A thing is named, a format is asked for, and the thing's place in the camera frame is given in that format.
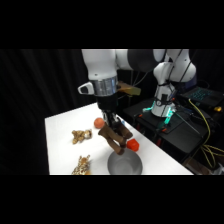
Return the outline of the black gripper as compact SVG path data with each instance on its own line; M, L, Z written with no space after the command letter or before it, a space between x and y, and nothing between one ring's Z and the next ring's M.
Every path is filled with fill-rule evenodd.
M118 98L116 94L111 96L103 96L103 97L96 97L97 105L99 109L102 111L103 119L105 123L110 126L111 120L110 115L107 112L116 112L116 108L118 105ZM121 124L120 118L113 113L112 114L112 128L116 129Z

